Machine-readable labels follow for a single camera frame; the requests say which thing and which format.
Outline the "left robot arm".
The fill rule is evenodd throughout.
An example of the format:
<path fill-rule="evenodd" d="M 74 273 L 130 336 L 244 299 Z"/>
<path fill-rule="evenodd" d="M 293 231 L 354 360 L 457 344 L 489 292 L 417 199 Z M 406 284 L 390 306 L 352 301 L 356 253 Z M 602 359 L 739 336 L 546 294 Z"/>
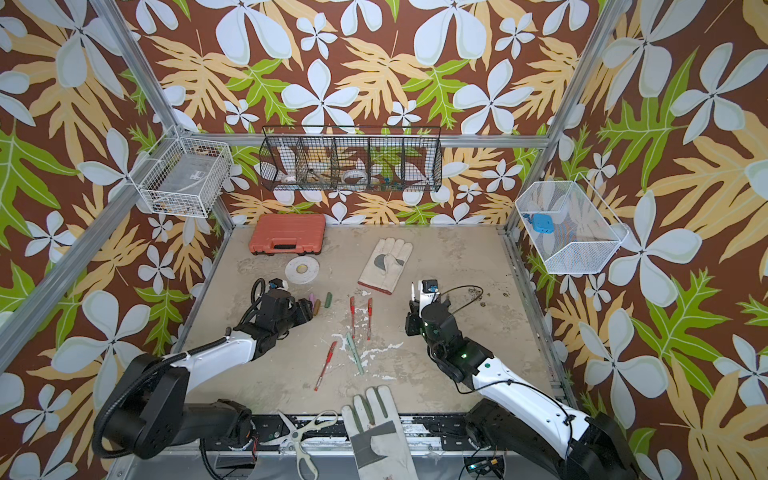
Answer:
<path fill-rule="evenodd" d="M 141 354 L 128 365 L 97 414 L 91 448 L 101 459 L 150 459 L 195 441 L 240 447 L 251 437 L 251 410 L 232 400 L 189 403 L 188 393 L 214 377 L 264 356 L 290 330 L 310 322 L 313 303 L 280 279 L 258 279 L 251 304 L 225 335 L 163 357 Z"/>

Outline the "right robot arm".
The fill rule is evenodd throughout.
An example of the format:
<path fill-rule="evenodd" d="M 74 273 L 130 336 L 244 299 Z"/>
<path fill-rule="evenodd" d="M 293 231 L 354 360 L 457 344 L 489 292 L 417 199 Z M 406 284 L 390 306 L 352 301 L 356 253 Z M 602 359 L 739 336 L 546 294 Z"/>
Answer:
<path fill-rule="evenodd" d="M 559 479 L 638 478 L 616 421 L 563 404 L 464 336 L 436 280 L 412 285 L 405 332 L 425 340 L 428 357 L 460 393 L 482 395 L 465 417 L 476 447 L 513 451 Z"/>

